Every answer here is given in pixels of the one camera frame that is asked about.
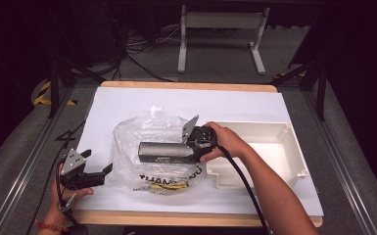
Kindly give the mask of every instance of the clear plastic bag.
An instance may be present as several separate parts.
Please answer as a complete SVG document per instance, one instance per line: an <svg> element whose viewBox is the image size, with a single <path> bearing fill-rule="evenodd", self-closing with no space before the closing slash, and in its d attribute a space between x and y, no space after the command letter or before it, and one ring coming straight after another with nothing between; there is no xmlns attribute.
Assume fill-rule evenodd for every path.
<svg viewBox="0 0 377 235"><path fill-rule="evenodd" d="M181 193L197 185L205 173L202 164L141 163L140 142L181 143L186 119L168 116L163 109L151 108L151 114L119 123L112 144L113 171L108 178L126 191L150 191L161 195Z"/></svg>

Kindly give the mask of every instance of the white plastic tray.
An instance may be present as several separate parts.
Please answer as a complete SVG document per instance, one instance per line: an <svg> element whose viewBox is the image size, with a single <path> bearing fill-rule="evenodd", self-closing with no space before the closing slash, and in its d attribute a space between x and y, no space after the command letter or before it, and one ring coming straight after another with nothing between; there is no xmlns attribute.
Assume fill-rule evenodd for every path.
<svg viewBox="0 0 377 235"><path fill-rule="evenodd" d="M232 129L249 143L290 187L293 187L300 178L309 175L291 123L219 121L218 124ZM253 181L246 167L239 159L235 158L234 161L253 187ZM239 174L226 158L217 158L207 162L207 175L215 181L217 188L245 187Z"/></svg>

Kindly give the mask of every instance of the black cable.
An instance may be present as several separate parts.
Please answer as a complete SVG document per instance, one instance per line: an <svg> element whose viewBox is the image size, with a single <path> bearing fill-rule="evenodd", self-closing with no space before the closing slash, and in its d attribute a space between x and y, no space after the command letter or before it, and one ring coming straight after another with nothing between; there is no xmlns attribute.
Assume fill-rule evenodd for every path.
<svg viewBox="0 0 377 235"><path fill-rule="evenodd" d="M259 219L261 221L261 225L268 233L267 225L265 223L263 213L261 212L261 209L259 207L259 203L256 200L255 194L252 191L252 188L249 185L249 182L246 179L246 176L244 176L243 172L241 171L240 167L237 166L237 164L234 162L233 158L231 157L230 153L222 146L215 144L215 146L224 154L225 158L228 159L228 161L233 165L233 167L236 169L237 173L240 175L241 179L243 180L244 185L246 186L247 192L249 193L250 197L252 198L253 204L255 205L256 211L258 211Z"/></svg>
<svg viewBox="0 0 377 235"><path fill-rule="evenodd" d="M126 50L133 51L134 53L130 53L132 55L139 54L141 52L144 52L144 53L151 52L151 51L155 50L156 48L158 48L159 46L166 45L170 41L174 40L174 37L175 37L174 34L179 29L180 29L180 27L177 28L177 29L175 29L175 30L173 30L167 36L160 36L159 35L157 38L155 38L154 41L150 41L150 40L135 41L136 39L134 39L132 43L127 43L126 44ZM141 49L131 48L133 46L138 46L138 45L141 46L142 48Z"/></svg>
<svg viewBox="0 0 377 235"><path fill-rule="evenodd" d="M41 193L41 197L39 199L39 202L38 202L38 205L35 209L35 212L32 216L32 220L31 222L29 223L29 227L26 231L26 235L28 235L30 233L30 230L32 228L32 224L34 223L35 221L35 218L36 218L36 215L38 214L39 212L39 209L41 208L41 204L42 204L42 200L44 199L44 196L45 196L45 192L47 190L47 186L48 186L48 183L50 182L50 178L51 178L51 175L52 175L52 172L53 172L53 169L54 169L54 165L56 164L57 162L57 158L60 156L61 152L63 151L63 149L65 149L65 146L68 145L70 139L72 138L72 136L85 124L85 121L83 121L75 130L72 131L72 133L70 133L69 137L67 138L67 140L63 143L62 147L60 148L60 150L58 151L57 155L56 155L56 158L53 160L53 163L51 164L51 167L50 167L50 170L48 172L48 176L47 176L47 179L45 180L45 185L44 185L44 189L42 190L42 193Z"/></svg>
<svg viewBox="0 0 377 235"><path fill-rule="evenodd" d="M169 79L166 79L166 78L163 78L161 76L158 76L156 75L154 72L150 71L149 69L143 67L142 65L140 65L137 61L135 61L130 55L127 55L127 58L129 59L130 62L134 63L135 65L137 65L138 67L142 68L142 70L144 70L145 72L147 72L149 75L151 75L152 77L158 79L158 80L162 80L162 81L169 81L169 82L173 82L173 80L169 80Z"/></svg>
<svg viewBox="0 0 377 235"><path fill-rule="evenodd" d="M56 168L57 195L58 195L58 198L59 198L60 208L62 208L62 209L66 207L66 202L63 199L64 190L62 192L61 188L60 188L60 172L59 172L59 169L60 169L60 166L63 162L64 162L63 160L60 160L59 163L57 164L57 168ZM78 225L78 221L75 219L74 216L72 216L71 209L67 209L66 211L62 211L62 213L66 218L69 219L69 221L72 222L72 224Z"/></svg>
<svg viewBox="0 0 377 235"><path fill-rule="evenodd" d="M107 67L102 70L92 70L93 73L96 73L98 75L106 75L109 72L113 71L114 69L118 68L118 63L114 63L112 66ZM81 73L81 72L71 72L75 77L88 77L88 75Z"/></svg>
<svg viewBox="0 0 377 235"><path fill-rule="evenodd" d="M118 80L121 80L121 73L119 67L116 69L115 73L113 73L112 80L115 80L116 74L118 74Z"/></svg>

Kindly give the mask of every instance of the metal frame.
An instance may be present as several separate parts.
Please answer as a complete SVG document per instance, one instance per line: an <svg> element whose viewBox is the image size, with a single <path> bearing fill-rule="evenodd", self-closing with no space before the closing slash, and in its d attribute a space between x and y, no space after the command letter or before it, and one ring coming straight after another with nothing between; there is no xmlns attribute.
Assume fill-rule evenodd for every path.
<svg viewBox="0 0 377 235"><path fill-rule="evenodd" d="M179 48L178 72L185 72L187 57L187 27L213 27L213 28L249 28L257 29L258 33L254 42L250 42L250 49L255 60L259 74L265 74L265 69L259 53L259 45L267 21L269 8L264 8L262 13L207 13L187 12L186 6L181 11L181 46Z"/></svg>
<svg viewBox="0 0 377 235"><path fill-rule="evenodd" d="M48 118L45 122L45 125L40 135L38 136L38 139L35 142L35 145L33 146L28 158L26 159L21 172L14 180L10 192L8 193L8 196L6 197L4 203L0 208L0 234L5 227L5 224L8 222L12 212L14 211L15 206L20 200L29 179L32 177L35 167L38 164L39 159L41 158L45 145L48 142L48 138L63 111L63 108L65 106L64 104L66 104L69 100L72 91L73 88L66 88L66 90L63 92L61 97L61 104L63 105L54 113L52 118Z"/></svg>
<svg viewBox="0 0 377 235"><path fill-rule="evenodd" d="M329 157L332 166L334 167L344 189L344 192L347 195L348 201L353 208L353 213L355 214L356 220L358 221L359 226L362 229L362 233L365 235L377 234L377 228L375 227L375 224L370 214L368 213L364 202L362 201L358 189L347 170L346 164L344 163L343 158L341 157L341 154L337 146L335 145L334 139L331 136L328 126L326 125L325 121L321 120L318 117L317 107L315 106L313 97L308 91L303 92L303 94L306 104L311 111L312 117L315 119L318 129L321 132L324 142L329 150Z"/></svg>

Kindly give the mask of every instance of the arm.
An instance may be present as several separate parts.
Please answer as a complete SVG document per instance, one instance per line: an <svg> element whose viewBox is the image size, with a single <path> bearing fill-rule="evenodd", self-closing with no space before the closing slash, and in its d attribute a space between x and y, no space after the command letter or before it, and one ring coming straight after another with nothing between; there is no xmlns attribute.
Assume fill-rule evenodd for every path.
<svg viewBox="0 0 377 235"><path fill-rule="evenodd" d="M64 192L64 198L70 198L75 191L66 189ZM75 195L75 202L86 196L92 195L93 189L92 188L83 188L76 192ZM59 199L57 195L57 184L56 180L54 179L53 185L51 187L51 198L50 198L50 208L45 215L45 219L42 221L44 224L54 225L54 226L65 226L67 219L64 217L63 213L58 210ZM59 230L53 230L51 228L40 229L38 231L38 235L61 235L62 232Z"/></svg>
<svg viewBox="0 0 377 235"><path fill-rule="evenodd" d="M206 126L215 130L218 144L231 156L238 157L247 168L255 184L261 210L274 234L318 234L292 189L249 144L229 128L214 122ZM223 154L215 148L202 156L201 162L221 156Z"/></svg>

